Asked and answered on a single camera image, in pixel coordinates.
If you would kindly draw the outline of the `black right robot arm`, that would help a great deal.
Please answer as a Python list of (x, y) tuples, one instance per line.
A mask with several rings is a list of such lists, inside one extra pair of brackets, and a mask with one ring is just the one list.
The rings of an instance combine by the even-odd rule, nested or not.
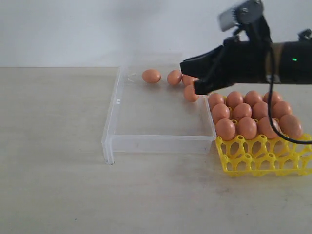
[(195, 77), (195, 92), (206, 95), (236, 83), (311, 84), (312, 31), (298, 34), (297, 41), (257, 47), (239, 36), (228, 37), (217, 48), (180, 63), (182, 74)]

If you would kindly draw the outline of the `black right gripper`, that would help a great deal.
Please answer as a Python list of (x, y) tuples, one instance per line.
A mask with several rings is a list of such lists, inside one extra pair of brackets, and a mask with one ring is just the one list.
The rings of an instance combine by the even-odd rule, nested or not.
[[(182, 74), (198, 78), (194, 82), (195, 93), (207, 95), (235, 83), (267, 83), (265, 66), (268, 52), (267, 43), (227, 38), (215, 49), (185, 59), (179, 65)], [(214, 74), (208, 75), (214, 63)]]

